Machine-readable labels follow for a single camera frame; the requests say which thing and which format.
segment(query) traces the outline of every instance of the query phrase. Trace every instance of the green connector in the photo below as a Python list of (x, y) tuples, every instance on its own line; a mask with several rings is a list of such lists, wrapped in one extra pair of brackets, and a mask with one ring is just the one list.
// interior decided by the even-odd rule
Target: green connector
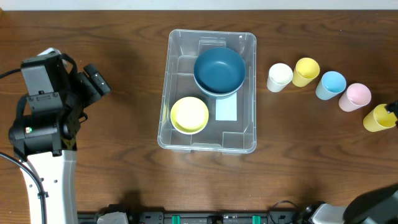
[(180, 216), (179, 215), (172, 216), (172, 224), (180, 224)]
[(253, 215), (253, 223), (252, 224), (261, 224), (261, 217), (259, 215)]

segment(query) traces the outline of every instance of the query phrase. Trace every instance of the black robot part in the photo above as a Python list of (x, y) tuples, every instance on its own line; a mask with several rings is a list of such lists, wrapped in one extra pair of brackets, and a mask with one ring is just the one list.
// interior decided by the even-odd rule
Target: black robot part
[(395, 116), (398, 118), (398, 100), (393, 102), (393, 103), (389, 103), (386, 106), (386, 110), (388, 113), (394, 113)]
[(394, 184), (358, 196), (348, 205), (343, 218), (347, 224), (389, 223), (397, 214), (398, 184)]
[[(72, 64), (68, 73), (63, 65)], [(94, 65), (77, 72), (75, 61), (67, 54), (51, 52), (24, 60), (21, 72), (29, 94), (18, 102), (9, 139), (14, 153), (22, 161), (27, 156), (63, 150), (76, 150), (80, 118), (88, 118), (83, 109), (108, 94), (111, 89)], [(31, 114), (24, 116), (28, 102)]]

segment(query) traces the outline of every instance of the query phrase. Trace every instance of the green light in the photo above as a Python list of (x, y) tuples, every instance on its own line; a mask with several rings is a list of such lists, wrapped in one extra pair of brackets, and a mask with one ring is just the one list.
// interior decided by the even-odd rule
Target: green light
[(32, 132), (32, 128), (31, 127), (26, 127), (25, 128), (25, 132), (26, 132), (26, 134), (31, 133)]

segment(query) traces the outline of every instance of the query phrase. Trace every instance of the light blue cup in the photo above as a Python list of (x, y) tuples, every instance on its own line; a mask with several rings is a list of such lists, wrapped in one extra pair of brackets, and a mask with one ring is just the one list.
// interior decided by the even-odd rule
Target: light blue cup
[(323, 74), (315, 93), (321, 100), (329, 100), (346, 89), (346, 79), (338, 72)]

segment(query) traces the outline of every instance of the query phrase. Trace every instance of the pink cup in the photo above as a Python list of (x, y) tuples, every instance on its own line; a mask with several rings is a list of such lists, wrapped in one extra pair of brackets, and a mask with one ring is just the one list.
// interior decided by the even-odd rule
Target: pink cup
[(338, 101), (343, 111), (350, 112), (366, 106), (372, 98), (368, 87), (360, 83), (351, 84)]

